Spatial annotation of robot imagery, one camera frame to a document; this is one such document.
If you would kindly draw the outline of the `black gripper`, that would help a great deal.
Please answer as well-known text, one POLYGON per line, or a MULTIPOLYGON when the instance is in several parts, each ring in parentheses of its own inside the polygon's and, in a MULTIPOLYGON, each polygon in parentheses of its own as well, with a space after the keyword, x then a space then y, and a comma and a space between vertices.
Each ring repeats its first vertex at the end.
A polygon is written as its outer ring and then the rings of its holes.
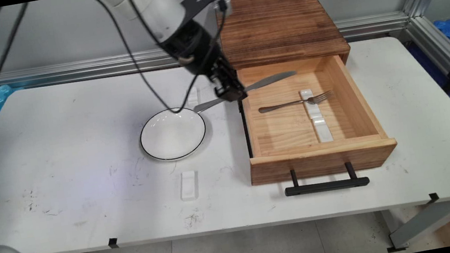
POLYGON ((191 19, 183 24, 160 46, 191 74, 210 76, 214 93, 222 101, 233 102, 247 96, 237 70, 225 58, 216 39, 197 21, 191 19))

